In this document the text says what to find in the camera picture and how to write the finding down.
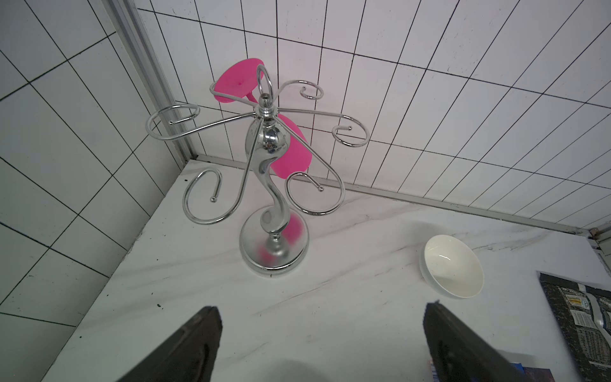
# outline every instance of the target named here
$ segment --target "wall tile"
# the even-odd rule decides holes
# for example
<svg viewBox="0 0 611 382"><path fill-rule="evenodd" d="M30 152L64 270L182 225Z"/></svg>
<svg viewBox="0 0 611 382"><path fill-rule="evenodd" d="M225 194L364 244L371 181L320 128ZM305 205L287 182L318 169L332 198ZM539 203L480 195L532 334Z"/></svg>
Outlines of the wall tile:
<svg viewBox="0 0 611 382"><path fill-rule="evenodd" d="M324 96L316 101L316 110L334 113L342 111L352 58L352 54L323 49L318 85L323 88ZM317 130L331 132L338 123L339 118L314 116L314 128Z"/></svg>
<svg viewBox="0 0 611 382"><path fill-rule="evenodd" d="M26 235L51 245L76 213L0 161L1 221Z"/></svg>
<svg viewBox="0 0 611 382"><path fill-rule="evenodd" d="M320 46L326 3L326 0L278 1L278 37Z"/></svg>
<svg viewBox="0 0 611 382"><path fill-rule="evenodd" d="M95 12L100 24L102 24L102 28L104 28L105 33L113 33L115 31L115 27L112 24L111 18L108 16L102 0L89 0L89 4L91 4L91 8L93 8L93 12Z"/></svg>
<svg viewBox="0 0 611 382"><path fill-rule="evenodd" d="M199 116L195 118L195 123L197 126L202 126L221 119L223 119L223 115L221 114L220 110L201 108ZM203 147L206 150L207 155L233 160L225 125L202 130L199 132L199 136L202 138ZM169 183L169 186L172 185L174 179L175 177L172 179L171 183Z"/></svg>
<svg viewBox="0 0 611 382"><path fill-rule="evenodd" d="M538 94L511 89L459 152L459 156L480 160L538 98Z"/></svg>
<svg viewBox="0 0 611 382"><path fill-rule="evenodd" d="M399 62L426 68L456 4L456 0L420 2Z"/></svg>
<svg viewBox="0 0 611 382"><path fill-rule="evenodd" d="M611 4L585 0L537 56L516 86L544 92L611 21Z"/></svg>
<svg viewBox="0 0 611 382"><path fill-rule="evenodd" d="M143 126L149 114L111 43L104 40L70 62L127 144L135 149L146 136Z"/></svg>
<svg viewBox="0 0 611 382"><path fill-rule="evenodd" d="M115 178L130 195L149 214L157 209L163 194L140 164L135 155L131 155L115 174Z"/></svg>
<svg viewBox="0 0 611 382"><path fill-rule="evenodd" d="M382 107L394 66L390 62L355 56L342 113L356 118L371 131ZM351 125L351 122L340 120L340 124ZM346 134L365 137L359 127Z"/></svg>
<svg viewBox="0 0 611 382"><path fill-rule="evenodd" d="M127 253L80 216L53 244L53 249L107 276L112 275Z"/></svg>
<svg viewBox="0 0 611 382"><path fill-rule="evenodd" d="M513 215L524 208L530 200L548 192L560 182L562 179L533 174L490 207L490 210Z"/></svg>
<svg viewBox="0 0 611 382"><path fill-rule="evenodd" d="M611 117L605 118L582 135L538 172L566 179L607 152L609 142L611 142Z"/></svg>
<svg viewBox="0 0 611 382"><path fill-rule="evenodd" d="M420 150L391 145L372 187L397 192L420 153Z"/></svg>
<svg viewBox="0 0 611 382"><path fill-rule="evenodd" d="M66 62L32 85L110 172L131 154L117 129Z"/></svg>
<svg viewBox="0 0 611 382"><path fill-rule="evenodd" d="M470 205L506 172L507 169L504 167L478 163L458 186L445 197L444 202Z"/></svg>
<svg viewBox="0 0 611 382"><path fill-rule="evenodd" d="M291 79L304 79L316 83L320 66L321 48L297 42L278 40L278 60L280 65L280 83ZM314 110L315 102L299 94L300 85L290 85L279 98L282 108ZM312 127L313 117L310 114L283 113L299 126Z"/></svg>
<svg viewBox="0 0 611 382"><path fill-rule="evenodd" d="M115 33L112 36L108 37L108 39L111 41L112 47L117 51L117 54L119 55L119 59L121 60L121 63L125 67L127 74L130 76L131 82L134 84L134 86L136 86L136 90L138 91L138 94L142 98L142 101L144 102L144 105L146 106L147 111L150 114L153 114L155 112L155 105L153 104L153 101L151 100L151 98L148 96L148 92L146 88L144 87L144 83L140 79L140 75L138 75L138 72L136 71L136 67L134 66L133 62L131 61L130 55L125 50L125 47L123 45L123 42L121 41L121 38L119 37L118 34Z"/></svg>
<svg viewBox="0 0 611 382"><path fill-rule="evenodd" d="M551 206L556 203L560 199L569 195L573 191L581 188L583 186L582 183L571 182L570 180L563 180L557 186L550 189L548 192L544 193L540 197L533 200L531 203L522 207L515 215L522 216L524 218L532 218L539 212L543 211L545 208Z"/></svg>
<svg viewBox="0 0 611 382"><path fill-rule="evenodd" d="M611 28L607 28L546 93L585 102L611 80L610 66Z"/></svg>
<svg viewBox="0 0 611 382"><path fill-rule="evenodd" d="M605 85L605 87L596 93L594 97L590 98L588 102L611 108L611 83Z"/></svg>
<svg viewBox="0 0 611 382"><path fill-rule="evenodd" d="M245 30L276 36L275 0L243 1L242 16Z"/></svg>
<svg viewBox="0 0 611 382"><path fill-rule="evenodd" d="M354 181L355 185L371 187L389 149L390 145L386 143L370 141L367 144L365 156Z"/></svg>
<svg viewBox="0 0 611 382"><path fill-rule="evenodd" d="M360 142L361 139L343 136L342 139L349 143ZM330 165L337 171L342 180L346 183L354 183L356 174L359 170L363 156L365 155L366 146L348 147L336 142L331 156ZM328 179L334 179L332 173L329 173Z"/></svg>
<svg viewBox="0 0 611 382"><path fill-rule="evenodd" d="M391 143L412 101L424 69L397 65L371 138Z"/></svg>
<svg viewBox="0 0 611 382"><path fill-rule="evenodd" d="M0 50L28 80L64 61L62 53L23 0L2 2Z"/></svg>
<svg viewBox="0 0 611 382"><path fill-rule="evenodd" d="M426 72L394 143L424 149L467 80Z"/></svg>
<svg viewBox="0 0 611 382"><path fill-rule="evenodd" d="M166 144L147 136L134 154L153 178L157 187L161 189L161 192L167 193L180 174L180 169Z"/></svg>
<svg viewBox="0 0 611 382"><path fill-rule="evenodd" d="M218 108L219 102L209 91L214 80L200 24L164 15L158 19L187 102Z"/></svg>
<svg viewBox="0 0 611 382"><path fill-rule="evenodd" d="M526 154L515 167L526 171L537 171L561 150L567 148L577 138L609 115L609 112L611 111L598 106L582 105Z"/></svg>
<svg viewBox="0 0 611 382"><path fill-rule="evenodd" d="M106 37L86 1L28 0L27 3L66 57L72 57Z"/></svg>
<svg viewBox="0 0 611 382"><path fill-rule="evenodd" d="M507 90L504 86L468 81L426 149L457 155Z"/></svg>
<svg viewBox="0 0 611 382"><path fill-rule="evenodd" d="M129 248L148 221L148 215L134 199L111 178L81 216L123 248Z"/></svg>
<svg viewBox="0 0 611 382"><path fill-rule="evenodd" d="M598 178L591 181L595 186L611 188L611 170L600 175Z"/></svg>
<svg viewBox="0 0 611 382"><path fill-rule="evenodd" d="M575 182L590 183L611 169L611 151L599 156L590 164L570 176Z"/></svg>
<svg viewBox="0 0 611 382"><path fill-rule="evenodd" d="M583 210L567 216L558 223L566 224L567 226L583 227L591 223L593 217L594 219L602 219L609 215L609 213L611 213L611 197L607 196L585 207Z"/></svg>
<svg viewBox="0 0 611 382"><path fill-rule="evenodd" d="M365 4L356 53L398 61L418 8L415 0L382 0Z"/></svg>
<svg viewBox="0 0 611 382"><path fill-rule="evenodd" d="M19 89L27 83L26 79L15 69L9 60L0 54L0 98Z"/></svg>
<svg viewBox="0 0 611 382"><path fill-rule="evenodd" d="M274 90L278 89L278 47L276 39L246 32L246 49L248 50L248 58L258 58L263 61L271 77ZM258 89L255 88L253 94L258 99Z"/></svg>
<svg viewBox="0 0 611 382"><path fill-rule="evenodd" d="M424 197L427 199L444 200L476 164L477 162L475 161L454 158Z"/></svg>
<svg viewBox="0 0 611 382"><path fill-rule="evenodd" d="M46 247L22 234L0 226L0 301L42 257Z"/></svg>
<svg viewBox="0 0 611 382"><path fill-rule="evenodd" d="M2 101L0 113L11 126L0 156L73 210L85 207L110 176L31 86Z"/></svg>
<svg viewBox="0 0 611 382"><path fill-rule="evenodd" d="M611 189L585 185L539 212L533 219L558 222L609 194Z"/></svg>
<svg viewBox="0 0 611 382"><path fill-rule="evenodd" d="M0 379L40 381L75 329L72 326L0 314Z"/></svg>
<svg viewBox="0 0 611 382"><path fill-rule="evenodd" d="M430 68L469 76L516 3L517 0L459 2Z"/></svg>
<svg viewBox="0 0 611 382"><path fill-rule="evenodd" d="M473 78L513 85L581 0L520 2Z"/></svg>
<svg viewBox="0 0 611 382"><path fill-rule="evenodd" d="M208 24L202 24L202 30L208 57L210 58L212 75L214 80L217 81L227 69L247 58L244 32ZM210 94L210 84L203 89L208 94ZM237 113L252 111L251 106L240 102L221 103L221 109Z"/></svg>
<svg viewBox="0 0 611 382"><path fill-rule="evenodd" d="M180 82L178 80L176 69L174 69L174 64L172 63L172 59L170 58L170 53L168 52L168 49L166 47L166 42L161 33L161 29L159 28L159 24L157 23L157 18L155 17L155 14L145 11L138 11L138 14L142 19L142 24L144 24L144 29L146 29L148 39L150 40L151 46L153 47L153 51L155 51L155 55L157 55L157 59L159 60L159 64L161 66L161 69L163 70L164 76L167 79L174 99L186 102L185 95L183 94L183 88L181 87Z"/></svg>
<svg viewBox="0 0 611 382"><path fill-rule="evenodd" d="M353 52L359 34L365 0L355 0L347 7L342 0L327 1L323 46Z"/></svg>
<svg viewBox="0 0 611 382"><path fill-rule="evenodd" d="M152 3L155 12L198 20L194 0L152 0Z"/></svg>
<svg viewBox="0 0 611 382"><path fill-rule="evenodd" d="M236 114L227 111L222 112L223 117L233 117ZM231 155L234 161L246 162L246 133L251 126L254 118L246 118L237 120L236 122L230 122L225 124L227 130L227 137L229 138L229 147L231 148Z"/></svg>
<svg viewBox="0 0 611 382"><path fill-rule="evenodd" d="M487 210L496 202L500 201L505 195L511 193L511 190L518 187L524 180L532 174L526 171L511 169L500 177L495 184L490 186L479 198L477 198L471 207Z"/></svg>
<svg viewBox="0 0 611 382"><path fill-rule="evenodd" d="M206 23L243 29L240 0L196 0L199 20Z"/></svg>
<svg viewBox="0 0 611 382"><path fill-rule="evenodd" d="M575 101L541 96L482 160L514 166L579 106Z"/></svg>
<svg viewBox="0 0 611 382"><path fill-rule="evenodd" d="M0 312L78 325L107 281L50 249L0 305Z"/></svg>
<svg viewBox="0 0 611 382"><path fill-rule="evenodd" d="M331 133L327 133L325 131L312 131L312 148L316 151L322 159L324 159L327 163L331 162L331 154L333 153L333 145L335 143L335 139ZM312 158L312 163L308 168L308 174L327 178L329 174L329 170L327 167L320 163L316 158Z"/></svg>
<svg viewBox="0 0 611 382"><path fill-rule="evenodd" d="M451 162L451 156L423 152L399 193L423 197Z"/></svg>

